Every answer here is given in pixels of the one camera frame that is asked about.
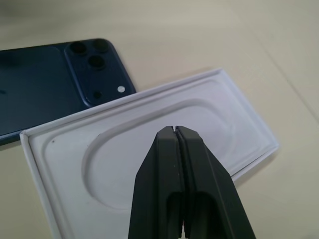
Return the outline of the dark blue smartphone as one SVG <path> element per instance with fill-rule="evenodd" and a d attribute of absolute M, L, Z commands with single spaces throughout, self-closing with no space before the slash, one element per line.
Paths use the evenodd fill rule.
<path fill-rule="evenodd" d="M 0 146 L 23 130 L 135 92 L 105 39 L 0 50 Z"/>

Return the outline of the white phone box base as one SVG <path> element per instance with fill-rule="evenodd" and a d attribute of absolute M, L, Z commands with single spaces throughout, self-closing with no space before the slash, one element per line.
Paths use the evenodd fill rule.
<path fill-rule="evenodd" d="M 198 132 L 233 180 L 279 148 L 220 69 L 25 130 L 21 144 L 54 239 L 128 239 L 136 173 L 165 126 Z"/>

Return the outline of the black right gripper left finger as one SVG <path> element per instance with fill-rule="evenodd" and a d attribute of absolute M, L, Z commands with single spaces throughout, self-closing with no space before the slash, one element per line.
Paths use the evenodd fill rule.
<path fill-rule="evenodd" d="M 128 239 L 179 239 L 184 193 L 178 139 L 166 126 L 136 174 Z"/>

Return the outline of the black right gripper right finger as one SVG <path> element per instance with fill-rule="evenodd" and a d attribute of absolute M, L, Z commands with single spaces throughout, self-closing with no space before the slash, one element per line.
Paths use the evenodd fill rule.
<path fill-rule="evenodd" d="M 184 126 L 175 133 L 186 189 L 187 239 L 256 239 L 230 174 L 201 136 Z"/>

